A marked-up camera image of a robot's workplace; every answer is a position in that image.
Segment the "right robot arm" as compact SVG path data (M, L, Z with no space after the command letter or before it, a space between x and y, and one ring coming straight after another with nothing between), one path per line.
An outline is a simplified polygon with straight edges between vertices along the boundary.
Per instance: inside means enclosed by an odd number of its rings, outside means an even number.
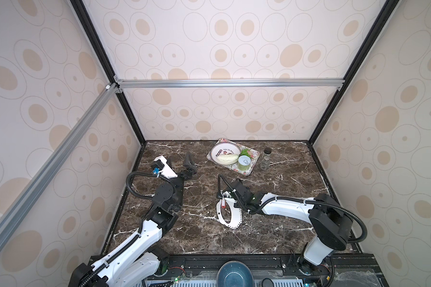
M301 269L321 265L336 251L344 251L348 244L367 238L368 229L353 212L341 207L328 194L315 198L294 198L273 193L253 193L240 179L228 182L217 177L217 216L221 224L237 229L243 213L249 215L280 215L311 224L316 235L306 244L298 264Z

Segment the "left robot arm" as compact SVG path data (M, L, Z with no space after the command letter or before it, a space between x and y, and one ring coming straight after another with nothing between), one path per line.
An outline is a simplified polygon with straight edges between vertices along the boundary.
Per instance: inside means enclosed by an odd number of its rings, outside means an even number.
M153 245L170 231L183 207L184 183L198 169L187 154L184 169L175 172L164 156L152 163L149 178L163 181L148 199L152 202L142 224L123 243L91 265L80 264L69 280L71 287L132 287L167 268L167 253Z

